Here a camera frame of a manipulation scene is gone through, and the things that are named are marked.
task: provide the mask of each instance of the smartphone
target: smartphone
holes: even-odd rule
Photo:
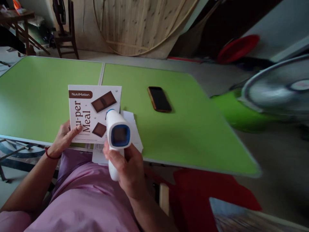
[[[161,87],[149,86],[148,93],[155,111],[164,113],[169,113],[172,111],[171,105],[169,104]]]

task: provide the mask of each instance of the nutrimotion logo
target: nutrimotion logo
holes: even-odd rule
[[[91,91],[82,91],[82,90],[69,90],[69,98],[91,99],[92,98],[92,92]]]

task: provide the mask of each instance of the wrist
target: wrist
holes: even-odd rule
[[[46,152],[48,153],[48,156],[55,159],[59,158],[62,154],[62,152],[55,149],[52,145],[46,150]]]
[[[132,203],[144,204],[151,199],[150,194],[146,191],[144,194],[140,195],[138,198],[128,197],[129,201]]]

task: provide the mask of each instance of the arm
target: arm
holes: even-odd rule
[[[108,142],[104,144],[104,155],[110,159],[119,172],[121,188],[129,197],[135,217],[145,232],[178,231],[169,217],[149,195],[145,178],[142,154],[133,144],[125,149],[125,157],[115,150],[109,150]]]
[[[47,151],[48,155],[53,158],[59,158],[62,152],[70,146],[72,139],[81,129],[82,126],[78,126],[70,131],[70,121],[61,125],[54,143]],[[0,212],[35,212],[43,202],[57,164],[58,159],[50,159],[44,153],[39,162],[6,201]]]

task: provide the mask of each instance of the green table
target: green table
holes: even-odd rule
[[[144,160],[259,175],[257,163],[191,75],[106,64],[102,84],[122,86],[121,108],[135,115]],[[171,113],[153,109],[148,86],[163,88]]]
[[[0,137],[50,144],[69,118],[68,85],[97,85],[102,63],[25,57],[0,77]],[[106,64],[104,85],[121,85],[135,114],[145,160],[249,176],[259,167],[195,79],[180,72]],[[156,112],[160,86],[171,113]]]
[[[25,57],[0,77],[0,137],[52,143],[70,118],[69,84],[97,85],[102,63]]]

